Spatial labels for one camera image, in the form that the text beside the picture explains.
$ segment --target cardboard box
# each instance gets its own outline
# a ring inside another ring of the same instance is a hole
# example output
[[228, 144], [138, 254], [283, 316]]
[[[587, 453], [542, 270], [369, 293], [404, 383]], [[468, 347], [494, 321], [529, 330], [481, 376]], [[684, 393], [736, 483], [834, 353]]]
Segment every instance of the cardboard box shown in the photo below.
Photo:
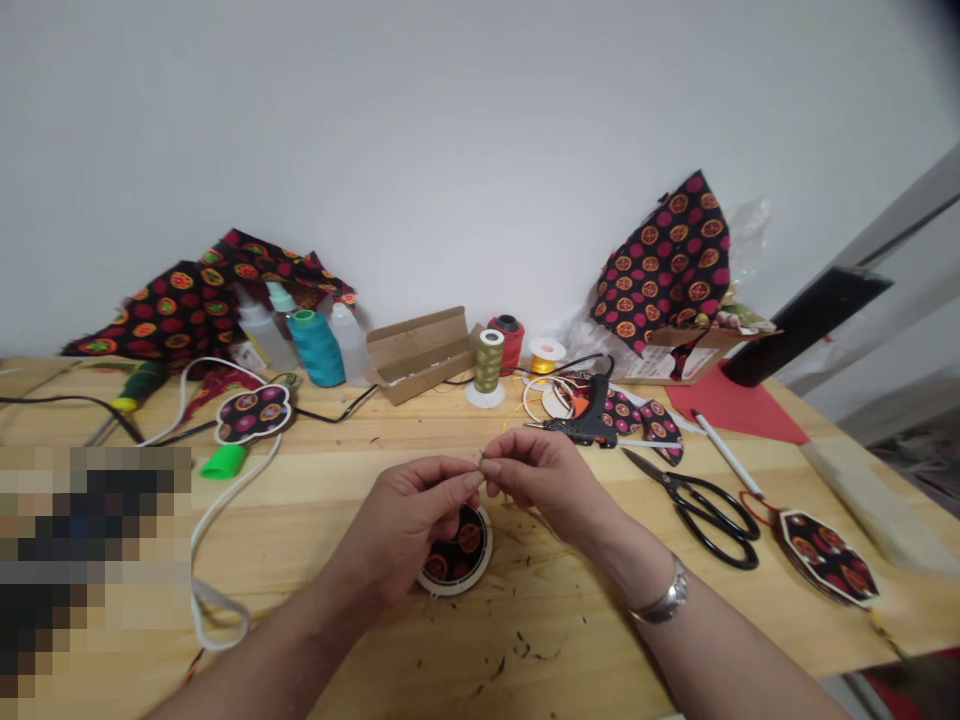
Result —
[[671, 380], [674, 360], [670, 353], [678, 345], [696, 340], [703, 330], [679, 330], [665, 327], [654, 331], [643, 351], [630, 367], [614, 369], [613, 382], [621, 385], [693, 385], [742, 342], [756, 342], [777, 333], [741, 335], [730, 328], [713, 328], [697, 343], [687, 358], [682, 380]]
[[373, 367], [367, 379], [399, 405], [476, 365], [477, 335], [463, 306], [379, 328], [367, 335]]

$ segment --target black cable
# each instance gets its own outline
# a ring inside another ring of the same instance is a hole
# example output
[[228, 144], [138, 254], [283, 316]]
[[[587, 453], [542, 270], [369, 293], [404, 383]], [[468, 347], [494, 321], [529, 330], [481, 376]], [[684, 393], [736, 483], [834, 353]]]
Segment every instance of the black cable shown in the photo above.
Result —
[[[349, 406], [346, 410], [343, 411], [343, 414], [341, 414], [340, 417], [338, 417], [338, 418], [336, 418], [336, 419], [324, 417], [323, 415], [318, 415], [317, 413], [312, 413], [312, 412], [310, 412], [309, 410], [301, 410], [300, 408], [298, 408], [298, 407], [296, 407], [296, 406], [294, 406], [293, 411], [294, 411], [295, 413], [298, 413], [298, 414], [300, 414], [300, 415], [303, 415], [304, 417], [311, 418], [311, 419], [313, 419], [313, 420], [320, 420], [321, 422], [330, 423], [331, 425], [336, 425], [338, 422], [343, 422], [344, 420], [346, 420], [347, 417], [350, 415], [350, 413], [352, 413], [352, 412], [357, 408], [357, 406], [358, 406], [361, 402], [363, 402], [374, 390], [376, 390], [377, 387], [379, 387], [379, 386], [378, 386], [378, 385], [372, 385], [371, 387], [369, 387], [369, 388], [363, 393], [363, 395], [361, 395], [361, 396], [358, 397], [356, 400], [354, 400], [352, 403], [350, 403], [350, 406]], [[212, 428], [212, 427], [213, 427], [214, 425], [216, 425], [216, 424], [217, 424], [217, 421], [216, 421], [216, 420], [211, 420], [210, 422], [205, 422], [205, 423], [203, 423], [202, 425], [197, 425], [196, 427], [190, 428], [189, 430], [184, 430], [184, 431], [183, 431], [182, 433], [180, 433], [179, 435], [174, 435], [173, 437], [169, 437], [169, 438], [167, 438], [166, 440], [161, 440], [161, 441], [158, 442], [158, 443], [154, 443], [154, 444], [151, 445], [150, 447], [163, 447], [163, 446], [165, 446], [165, 445], [173, 445], [174, 443], [180, 442], [181, 440], [185, 440], [186, 438], [191, 437], [192, 435], [196, 435], [196, 434], [199, 433], [199, 432], [203, 432], [204, 430], [209, 430], [210, 428]]]
[[[547, 375], [553, 375], [554, 373], [563, 372], [568, 367], [579, 365], [580, 363], [586, 362], [587, 360], [596, 360], [598, 357], [604, 357], [604, 354], [594, 353], [593, 355], [587, 355], [586, 357], [577, 358], [572, 362], [568, 362], [566, 365], [561, 365], [558, 368], [554, 368], [548, 373], [538, 373], [535, 370], [528, 370], [527, 368], [500, 368], [500, 377], [507, 377], [518, 371], [525, 372], [528, 375], [539, 375], [540, 377], [546, 377]], [[607, 371], [607, 377], [609, 378], [613, 374], [613, 357], [611, 355], [607, 355], [606, 357], [610, 360], [610, 369]], [[469, 380], [457, 380], [457, 381], [444, 380], [443, 382], [446, 385], [468, 385], [473, 382], [473, 378], [470, 378]]]
[[14, 405], [37, 405], [39, 403], [58, 402], [60, 400], [86, 400], [87, 402], [96, 403], [113, 415], [113, 419], [117, 421], [120, 427], [124, 429], [134, 443], [139, 445], [143, 442], [143, 435], [141, 435], [140, 431], [137, 430], [129, 420], [127, 420], [126, 416], [122, 412], [113, 407], [113, 405], [110, 405], [103, 400], [98, 400], [97, 398], [88, 397], [86, 395], [54, 395], [53, 397], [48, 398], [0, 397], [0, 402], [8, 402]]
[[336, 420], [334, 420], [333, 418], [324, 417], [323, 415], [317, 415], [316, 413], [312, 413], [312, 412], [310, 412], [309, 410], [301, 410], [301, 409], [298, 408], [298, 407], [294, 407], [294, 408], [293, 408], [293, 411], [296, 412], [296, 413], [299, 413], [300, 415], [304, 415], [304, 416], [306, 416], [306, 417], [308, 417], [308, 418], [313, 418], [314, 420], [320, 420], [321, 422], [326, 422], [326, 423], [330, 423], [331, 425], [336, 425], [338, 422], [343, 422], [344, 420], [346, 420], [346, 419], [347, 419], [347, 416], [350, 415], [350, 413], [352, 413], [352, 412], [354, 411], [354, 409], [357, 407], [357, 405], [359, 405], [359, 404], [362, 403], [364, 400], [366, 400], [366, 399], [367, 399], [367, 396], [370, 395], [370, 393], [372, 393], [372, 392], [373, 392], [374, 390], [376, 390], [378, 387], [380, 387], [380, 386], [379, 386], [379, 385], [371, 385], [371, 386], [363, 393], [363, 395], [361, 395], [361, 396], [358, 397], [356, 400], [354, 400], [352, 403], [350, 403], [350, 405], [347, 407], [347, 409], [343, 411], [343, 414], [340, 415], [340, 417], [338, 417]]
[[210, 428], [212, 428], [212, 427], [213, 427], [214, 425], [216, 425], [216, 424], [217, 424], [217, 421], [216, 421], [216, 420], [211, 420], [210, 422], [205, 422], [205, 423], [203, 423], [202, 425], [197, 425], [196, 427], [190, 428], [189, 430], [184, 430], [184, 431], [183, 431], [182, 433], [180, 433], [179, 435], [174, 435], [173, 437], [169, 437], [169, 438], [167, 438], [166, 440], [161, 440], [161, 441], [158, 442], [158, 443], [154, 443], [154, 444], [151, 445], [150, 447], [164, 447], [165, 445], [173, 445], [174, 443], [180, 442], [181, 440], [186, 440], [188, 437], [190, 437], [190, 436], [192, 436], [192, 435], [196, 435], [198, 432], [203, 432], [204, 430], [209, 430]]

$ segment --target pixelated blurred area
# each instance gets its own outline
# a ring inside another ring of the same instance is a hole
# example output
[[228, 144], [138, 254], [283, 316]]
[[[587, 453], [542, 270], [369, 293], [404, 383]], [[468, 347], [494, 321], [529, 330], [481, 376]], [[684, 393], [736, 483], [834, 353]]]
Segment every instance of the pixelated blurred area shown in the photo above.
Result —
[[190, 475], [183, 447], [0, 448], [0, 716], [130, 717], [163, 692], [112, 679], [150, 683], [190, 627]]

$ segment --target red thread spool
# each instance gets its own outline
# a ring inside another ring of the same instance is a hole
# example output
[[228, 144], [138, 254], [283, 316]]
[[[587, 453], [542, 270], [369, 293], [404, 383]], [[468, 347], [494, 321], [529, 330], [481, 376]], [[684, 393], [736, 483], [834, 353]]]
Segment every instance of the red thread spool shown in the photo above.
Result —
[[518, 367], [520, 351], [523, 349], [523, 325], [520, 321], [513, 315], [500, 315], [491, 319], [487, 323], [487, 328], [503, 333], [503, 359], [500, 361], [500, 367]]

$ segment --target plastic squeeze bottle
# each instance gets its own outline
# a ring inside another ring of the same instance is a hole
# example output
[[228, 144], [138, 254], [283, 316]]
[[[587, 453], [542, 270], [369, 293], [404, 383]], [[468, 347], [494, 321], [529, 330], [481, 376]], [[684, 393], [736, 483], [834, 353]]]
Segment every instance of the plastic squeeze bottle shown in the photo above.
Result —
[[297, 353], [280, 334], [273, 320], [273, 313], [250, 297], [240, 284], [234, 284], [233, 289], [237, 294], [240, 327], [263, 361], [280, 372], [293, 370], [298, 364]]
[[330, 329], [340, 345], [343, 356], [343, 370], [347, 375], [347, 384], [354, 387], [370, 387], [370, 381], [363, 377], [367, 364], [367, 336], [353, 312], [343, 303], [334, 303], [330, 313]]
[[287, 291], [283, 283], [268, 280], [267, 290], [270, 291], [270, 302], [273, 304], [273, 309], [277, 313], [275, 319], [277, 326], [280, 328], [280, 334], [287, 340], [293, 341], [293, 336], [290, 334], [290, 318], [293, 317], [293, 314], [297, 310], [302, 310], [303, 308], [297, 305], [297, 302], [293, 299], [293, 295]]

